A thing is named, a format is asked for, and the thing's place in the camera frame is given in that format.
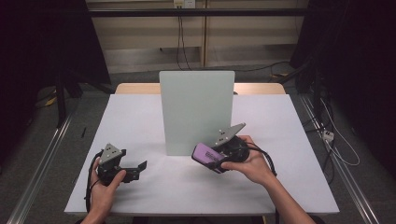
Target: person's left hand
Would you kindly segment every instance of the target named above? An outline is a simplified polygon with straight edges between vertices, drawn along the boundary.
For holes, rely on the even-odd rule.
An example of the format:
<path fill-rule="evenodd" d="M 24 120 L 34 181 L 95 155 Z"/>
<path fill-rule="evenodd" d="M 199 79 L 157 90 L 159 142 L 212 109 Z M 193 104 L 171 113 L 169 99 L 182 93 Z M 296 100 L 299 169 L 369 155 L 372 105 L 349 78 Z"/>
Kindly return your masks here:
<path fill-rule="evenodd" d="M 114 201 L 114 194 L 120 182 L 126 175 L 126 171 L 121 170 L 114 177 L 109 186 L 105 186 L 99 180 L 96 169 L 99 166 L 99 158 L 96 158 L 91 173 L 92 202 L 90 213 L 84 218 L 82 223 L 103 223 L 110 213 Z"/>

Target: white cable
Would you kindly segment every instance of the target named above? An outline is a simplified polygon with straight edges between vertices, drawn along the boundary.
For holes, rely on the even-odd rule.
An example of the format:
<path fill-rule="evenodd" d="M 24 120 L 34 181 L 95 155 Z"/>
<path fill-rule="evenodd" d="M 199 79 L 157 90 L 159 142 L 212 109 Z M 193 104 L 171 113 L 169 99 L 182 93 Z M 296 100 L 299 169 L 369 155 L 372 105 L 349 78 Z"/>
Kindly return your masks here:
<path fill-rule="evenodd" d="M 349 145 L 349 147 L 350 147 L 350 149 L 352 149 L 353 153 L 355 153 L 356 158 L 358 159 L 358 162 L 356 162 L 356 163 L 351 163 L 351 162 L 345 161 L 345 160 L 341 157 L 341 155 L 340 155 L 338 152 L 336 152 L 336 151 L 330 146 L 330 144 L 329 144 L 329 142 L 328 142 L 327 140 L 324 140 L 324 141 L 329 145 L 329 148 L 330 148 L 330 150 L 334 153 L 334 155 L 337 156 L 343 163 L 348 164 L 348 165 L 351 165 L 351 166 L 357 166 L 357 165 L 359 165 L 359 164 L 361 163 L 361 158 L 359 158 L 358 153 L 357 153 L 356 150 L 353 148 L 353 146 L 350 145 L 350 144 L 348 143 L 348 141 L 345 139 L 345 137 L 338 131 L 337 127 L 335 127 L 335 124 L 334 124 L 334 122 L 332 121 L 332 116 L 330 115 L 330 112 L 329 112 L 329 110 L 328 110 L 326 104 L 323 102 L 322 99 L 320 99 L 320 101 L 323 103 L 324 108 L 326 109 L 326 112 L 327 112 L 327 114 L 329 115 L 329 119 L 330 119 L 330 122 L 332 123 L 332 126 L 333 126 L 334 129 L 337 131 L 337 133 L 340 134 L 340 136 L 344 139 L 344 141 Z"/>

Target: dark floor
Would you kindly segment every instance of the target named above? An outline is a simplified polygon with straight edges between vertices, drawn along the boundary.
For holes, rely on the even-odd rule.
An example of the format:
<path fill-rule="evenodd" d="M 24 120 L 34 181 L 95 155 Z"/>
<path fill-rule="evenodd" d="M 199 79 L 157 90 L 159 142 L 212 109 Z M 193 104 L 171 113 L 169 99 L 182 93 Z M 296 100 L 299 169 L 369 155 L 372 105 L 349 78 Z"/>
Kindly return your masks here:
<path fill-rule="evenodd" d="M 255 71 L 254 73 L 237 72 L 236 81 L 266 82 L 270 79 L 269 73 L 268 69 Z M 156 82 L 157 78 L 157 72 L 114 75 L 112 76 L 112 87 L 116 87 L 121 82 Z M 309 120 L 301 95 L 296 92 L 293 81 L 288 82 L 284 87 L 287 94 L 290 95 L 301 121 Z M 78 217 L 65 214 L 64 208 L 91 147 L 108 101 L 108 95 L 85 85 L 82 88 L 84 94 L 81 99 L 68 98 L 66 100 L 69 111 L 74 105 L 78 105 L 76 114 L 70 122 L 48 171 L 45 173 L 45 179 L 35 196 L 33 204 L 31 204 L 29 213 L 25 217 L 25 223 L 74 223 L 78 220 Z M 347 118 L 344 117 L 342 110 L 337 107 L 336 102 L 332 103 L 332 109 L 336 127 L 356 149 L 361 158 L 360 165 L 348 166 L 349 171 L 374 208 L 380 223 L 394 223 L 394 220 L 396 220 L 396 181 L 372 156 L 364 141 L 353 133 L 352 127 L 349 125 Z M 19 198 L 24 193 L 32 176 L 34 176 L 35 169 L 54 135 L 56 124 L 56 104 L 37 109 L 33 122 L 25 132 L 24 137 L 3 164 L 3 173 L 0 175 L 0 223 L 7 223 Z M 313 128 L 311 123 L 305 126 L 306 130 Z M 319 163 L 323 164 L 327 151 L 323 147 L 318 133 L 308 132 L 307 136 Z M 346 161 L 356 160 L 350 148 L 338 135 L 335 136 L 335 144 Z M 332 178 L 332 164 L 330 162 L 325 169 L 325 175 L 330 181 Z M 326 223 L 365 223 L 336 169 L 330 188 L 341 212 L 321 218 Z M 268 223 L 274 223 L 273 216 L 267 216 L 266 218 Z M 232 220 L 238 220 L 233 223 L 249 223 L 249 220 L 245 218 L 232 218 Z M 131 221 L 131 217 L 110 217 L 107 223 L 131 223 Z M 194 223 L 209 223 L 204 218 L 197 218 L 195 221 Z M 224 223 L 225 221 L 224 219 L 215 220 L 216 223 Z M 169 218 L 154 218 L 151 223 L 169 223 Z"/>

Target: purple case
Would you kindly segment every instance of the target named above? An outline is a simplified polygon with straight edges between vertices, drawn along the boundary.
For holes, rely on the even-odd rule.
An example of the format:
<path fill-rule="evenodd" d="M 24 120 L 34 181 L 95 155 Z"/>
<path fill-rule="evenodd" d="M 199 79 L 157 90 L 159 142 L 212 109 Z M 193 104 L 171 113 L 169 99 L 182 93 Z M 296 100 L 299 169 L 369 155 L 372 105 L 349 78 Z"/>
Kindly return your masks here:
<path fill-rule="evenodd" d="M 195 147 L 194 151 L 192 152 L 191 155 L 192 159 L 195 161 L 198 161 L 202 165 L 206 166 L 207 168 L 210 169 L 208 166 L 209 163 L 212 162 L 218 162 L 224 159 L 224 156 L 219 154 L 217 151 L 213 150 L 210 147 L 207 147 L 206 145 L 202 143 L 198 143 L 198 145 Z M 221 171 L 220 169 L 212 169 L 216 173 L 223 173 L 224 171 Z"/>

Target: white tabletop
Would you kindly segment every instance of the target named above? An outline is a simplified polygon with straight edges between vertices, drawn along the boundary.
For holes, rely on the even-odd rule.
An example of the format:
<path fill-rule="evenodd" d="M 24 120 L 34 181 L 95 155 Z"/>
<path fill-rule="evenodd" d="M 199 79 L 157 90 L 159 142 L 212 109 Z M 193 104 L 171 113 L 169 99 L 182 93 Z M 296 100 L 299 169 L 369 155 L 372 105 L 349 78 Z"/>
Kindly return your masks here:
<path fill-rule="evenodd" d="M 274 161 L 278 179 L 308 213 L 339 212 L 288 95 L 235 95 L 232 125 Z M 161 95 L 111 95 L 65 212 L 84 214 L 88 169 L 111 143 L 120 166 L 148 161 L 138 181 L 121 183 L 112 208 L 125 216 L 254 216 L 274 213 L 266 190 L 236 171 L 216 174 L 191 157 L 166 156 Z"/>

